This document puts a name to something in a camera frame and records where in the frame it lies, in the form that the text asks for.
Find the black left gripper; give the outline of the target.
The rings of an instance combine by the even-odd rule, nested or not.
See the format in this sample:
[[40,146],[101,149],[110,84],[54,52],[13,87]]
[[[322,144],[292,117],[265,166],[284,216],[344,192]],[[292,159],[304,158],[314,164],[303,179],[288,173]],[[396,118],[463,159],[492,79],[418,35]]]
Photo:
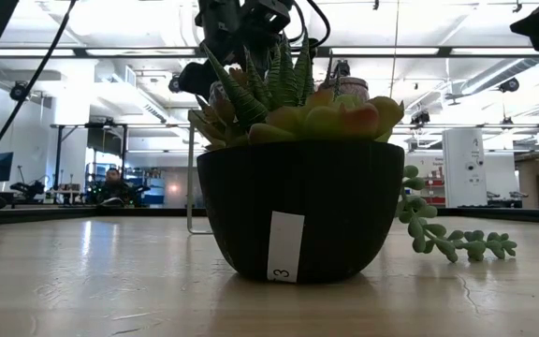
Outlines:
[[[245,0],[197,0],[199,12],[196,15],[196,26],[207,22],[223,22],[231,20],[239,14]],[[231,66],[240,60],[242,42],[240,41],[241,25],[217,25],[211,31],[205,32],[205,38],[199,45],[199,50],[206,56],[207,47],[221,66]],[[248,51],[256,72],[262,80],[270,68],[270,52],[273,39],[264,36],[252,36],[248,41]],[[210,60],[204,64],[189,63],[179,77],[179,87],[189,94],[208,97],[211,85],[218,80]]]

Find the blue round votive holder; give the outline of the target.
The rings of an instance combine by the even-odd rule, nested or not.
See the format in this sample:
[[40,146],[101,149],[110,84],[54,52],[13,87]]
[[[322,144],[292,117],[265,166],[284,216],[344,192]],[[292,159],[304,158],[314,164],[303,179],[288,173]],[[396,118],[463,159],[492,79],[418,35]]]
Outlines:
[[211,84],[208,102],[215,107],[222,100],[230,101],[223,84],[220,81],[215,81]]

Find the purple round votive holder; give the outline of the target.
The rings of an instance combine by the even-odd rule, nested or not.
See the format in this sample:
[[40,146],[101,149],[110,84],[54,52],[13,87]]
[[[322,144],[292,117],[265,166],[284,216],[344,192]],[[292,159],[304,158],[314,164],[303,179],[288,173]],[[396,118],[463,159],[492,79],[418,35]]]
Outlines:
[[329,79],[319,84],[319,89],[334,89],[336,84],[340,84],[340,93],[344,95],[355,95],[362,101],[370,99],[369,85],[360,78],[355,77],[340,77],[338,79]]

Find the succulent plant in black pot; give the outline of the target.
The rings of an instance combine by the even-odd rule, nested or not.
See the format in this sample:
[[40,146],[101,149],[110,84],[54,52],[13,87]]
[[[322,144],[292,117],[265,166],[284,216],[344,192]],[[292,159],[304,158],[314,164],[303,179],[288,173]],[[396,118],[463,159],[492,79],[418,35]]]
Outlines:
[[450,262],[513,256],[507,234],[448,231],[420,196],[425,182],[390,142],[404,114],[387,96],[363,99],[316,88],[311,47],[281,41],[269,70],[252,57],[231,70],[208,62],[222,93],[204,109],[213,136],[197,173],[211,231],[242,276],[290,284],[348,279],[378,255],[394,221],[415,252]]

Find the white column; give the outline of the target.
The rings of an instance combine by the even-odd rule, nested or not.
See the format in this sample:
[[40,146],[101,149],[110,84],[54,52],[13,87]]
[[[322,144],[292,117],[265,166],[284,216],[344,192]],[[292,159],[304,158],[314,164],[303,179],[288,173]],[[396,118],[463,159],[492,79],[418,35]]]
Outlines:
[[443,154],[446,207],[486,206],[488,199],[482,130],[445,130]]

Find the person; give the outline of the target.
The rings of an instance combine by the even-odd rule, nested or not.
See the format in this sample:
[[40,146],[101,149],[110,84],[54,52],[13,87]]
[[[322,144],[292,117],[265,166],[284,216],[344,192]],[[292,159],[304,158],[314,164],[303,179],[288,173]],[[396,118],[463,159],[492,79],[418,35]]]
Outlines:
[[127,206],[130,201],[129,186],[121,177],[120,171],[110,168],[96,197],[97,205]]

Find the red storage shelf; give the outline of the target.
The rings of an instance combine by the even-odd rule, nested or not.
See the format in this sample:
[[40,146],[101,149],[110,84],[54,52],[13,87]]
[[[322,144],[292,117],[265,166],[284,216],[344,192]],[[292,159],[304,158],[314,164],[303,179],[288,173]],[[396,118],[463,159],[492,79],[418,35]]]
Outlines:
[[444,207],[446,203],[444,179],[440,177],[427,177],[425,179],[425,188],[420,191],[420,196],[429,205]]

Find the black gantry frame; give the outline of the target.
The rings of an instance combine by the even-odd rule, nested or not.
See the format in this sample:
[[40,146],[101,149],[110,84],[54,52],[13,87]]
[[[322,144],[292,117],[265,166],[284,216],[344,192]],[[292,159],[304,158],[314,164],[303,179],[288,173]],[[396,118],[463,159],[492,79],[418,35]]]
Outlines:
[[83,192],[93,182],[102,182],[108,169],[122,170],[127,154],[127,125],[87,123],[51,125],[54,131],[51,186]]

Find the black aluminium table frame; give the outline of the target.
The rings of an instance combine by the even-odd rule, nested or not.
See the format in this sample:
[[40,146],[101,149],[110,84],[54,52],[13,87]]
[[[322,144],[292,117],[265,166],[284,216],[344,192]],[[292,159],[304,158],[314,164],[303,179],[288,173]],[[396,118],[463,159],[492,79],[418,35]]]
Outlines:
[[[116,217],[185,217],[186,209],[99,209],[44,208],[0,210],[0,225],[101,216]],[[498,219],[539,223],[539,209],[513,208],[440,208],[439,216]]]

